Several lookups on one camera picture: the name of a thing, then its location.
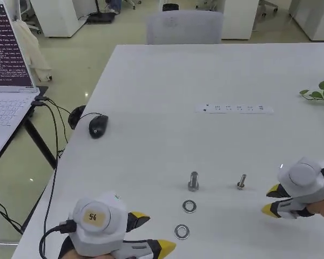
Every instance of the computer mouse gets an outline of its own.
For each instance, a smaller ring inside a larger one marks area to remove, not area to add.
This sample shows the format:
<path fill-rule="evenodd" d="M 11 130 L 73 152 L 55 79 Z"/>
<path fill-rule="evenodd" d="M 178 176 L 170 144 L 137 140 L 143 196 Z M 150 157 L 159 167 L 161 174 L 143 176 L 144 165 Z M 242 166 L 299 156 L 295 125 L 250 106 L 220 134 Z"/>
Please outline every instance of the computer mouse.
<path fill-rule="evenodd" d="M 91 120 L 89 123 L 89 133 L 93 139 L 98 139 L 106 132 L 108 123 L 108 116 L 99 115 Z"/>

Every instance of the laptop keyboard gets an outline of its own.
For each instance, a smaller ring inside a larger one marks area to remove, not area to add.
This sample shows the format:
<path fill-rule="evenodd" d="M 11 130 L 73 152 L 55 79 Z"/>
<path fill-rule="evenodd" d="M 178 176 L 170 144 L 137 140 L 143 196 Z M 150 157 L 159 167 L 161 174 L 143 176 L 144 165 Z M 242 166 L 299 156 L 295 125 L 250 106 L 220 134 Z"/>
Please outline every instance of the laptop keyboard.
<path fill-rule="evenodd" d="M 0 99 L 0 126 L 11 126 L 20 110 L 30 106 L 31 99 Z"/>

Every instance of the white cloth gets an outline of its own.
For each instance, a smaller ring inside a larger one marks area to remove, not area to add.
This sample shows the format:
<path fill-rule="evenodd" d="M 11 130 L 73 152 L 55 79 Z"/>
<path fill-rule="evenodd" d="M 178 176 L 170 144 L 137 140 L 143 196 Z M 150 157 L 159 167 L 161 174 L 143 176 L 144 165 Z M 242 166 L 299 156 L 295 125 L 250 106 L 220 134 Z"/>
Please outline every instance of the white cloth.
<path fill-rule="evenodd" d="M 51 67 L 39 50 L 38 39 L 25 22 L 17 20 L 13 26 L 27 64 L 35 70 L 40 81 L 51 80 Z"/>

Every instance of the bolt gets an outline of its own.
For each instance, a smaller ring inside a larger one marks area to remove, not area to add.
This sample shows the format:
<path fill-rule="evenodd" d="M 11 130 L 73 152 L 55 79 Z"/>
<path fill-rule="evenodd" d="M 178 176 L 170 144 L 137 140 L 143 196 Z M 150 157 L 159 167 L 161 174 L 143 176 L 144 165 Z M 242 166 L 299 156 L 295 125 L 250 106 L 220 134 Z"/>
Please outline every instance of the bolt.
<path fill-rule="evenodd" d="M 191 173 L 191 180 L 188 182 L 188 190 L 190 192 L 195 192 L 199 189 L 199 183 L 198 183 L 198 173 L 192 172 Z"/>
<path fill-rule="evenodd" d="M 241 176 L 240 182 L 237 183 L 238 190 L 242 190 L 245 187 L 245 185 L 244 185 L 245 179 L 246 179 L 246 174 L 243 174 Z"/>

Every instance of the number label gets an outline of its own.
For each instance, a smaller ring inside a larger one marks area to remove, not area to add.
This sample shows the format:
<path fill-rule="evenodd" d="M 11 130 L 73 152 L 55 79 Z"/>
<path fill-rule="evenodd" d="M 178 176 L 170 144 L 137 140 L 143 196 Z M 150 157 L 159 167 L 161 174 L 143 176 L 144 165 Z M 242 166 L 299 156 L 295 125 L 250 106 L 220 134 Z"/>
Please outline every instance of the number label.
<path fill-rule="evenodd" d="M 89 213 L 89 220 L 95 220 L 96 221 L 96 214 Z"/>
<path fill-rule="evenodd" d="M 106 215 L 103 212 L 94 211 L 92 209 L 86 210 L 83 216 L 83 222 L 99 228 L 102 227 L 105 219 Z"/>

